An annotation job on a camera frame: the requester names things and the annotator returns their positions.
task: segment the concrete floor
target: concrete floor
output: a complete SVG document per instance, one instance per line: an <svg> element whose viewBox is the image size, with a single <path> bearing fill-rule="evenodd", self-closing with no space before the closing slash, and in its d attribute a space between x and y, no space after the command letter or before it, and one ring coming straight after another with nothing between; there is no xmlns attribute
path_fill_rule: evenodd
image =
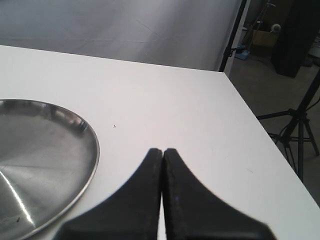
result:
<svg viewBox="0 0 320 240"><path fill-rule="evenodd" d="M296 78L279 75L268 58L252 56L246 61L234 59L230 80L256 115L270 114L296 109L317 74L319 67L301 67ZM311 103L318 100L320 90ZM320 103L308 111L310 126L320 147ZM262 120L263 127L272 133L279 133L290 117ZM291 143L294 157L298 158L298 144ZM315 155L311 143L304 144L304 185L320 206L320 157Z"/></svg>

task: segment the white backdrop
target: white backdrop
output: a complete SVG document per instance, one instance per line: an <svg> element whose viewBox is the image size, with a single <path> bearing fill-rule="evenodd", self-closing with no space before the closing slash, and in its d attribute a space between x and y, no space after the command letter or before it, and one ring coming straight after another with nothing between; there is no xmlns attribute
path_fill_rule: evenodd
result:
<svg viewBox="0 0 320 240"><path fill-rule="evenodd" d="M240 0L0 0L0 45L218 70Z"/></svg>

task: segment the cardboard box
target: cardboard box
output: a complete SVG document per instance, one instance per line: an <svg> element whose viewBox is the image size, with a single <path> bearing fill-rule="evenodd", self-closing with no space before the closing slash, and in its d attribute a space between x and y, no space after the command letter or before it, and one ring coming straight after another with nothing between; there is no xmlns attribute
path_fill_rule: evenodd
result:
<svg viewBox="0 0 320 240"><path fill-rule="evenodd" d="M253 45L272 48L277 42L279 33L253 30L253 36L255 36Z"/></svg>

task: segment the metal plate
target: metal plate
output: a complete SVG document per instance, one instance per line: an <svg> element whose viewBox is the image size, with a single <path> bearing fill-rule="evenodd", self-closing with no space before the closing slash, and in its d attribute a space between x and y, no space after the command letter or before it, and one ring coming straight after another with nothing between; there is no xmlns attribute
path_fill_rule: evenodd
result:
<svg viewBox="0 0 320 240"><path fill-rule="evenodd" d="M48 103L0 100L0 239L25 239L81 196L98 164L93 129Z"/></svg>

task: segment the white table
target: white table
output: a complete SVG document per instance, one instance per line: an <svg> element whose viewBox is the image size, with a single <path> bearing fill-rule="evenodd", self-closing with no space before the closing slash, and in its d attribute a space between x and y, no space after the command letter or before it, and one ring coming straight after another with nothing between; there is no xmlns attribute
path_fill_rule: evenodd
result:
<svg viewBox="0 0 320 240"><path fill-rule="evenodd" d="M320 238L319 207L224 73L0 46L0 81L1 99L65 107L100 144L84 195L32 240L112 195L152 147L176 148L208 189L279 240Z"/></svg>

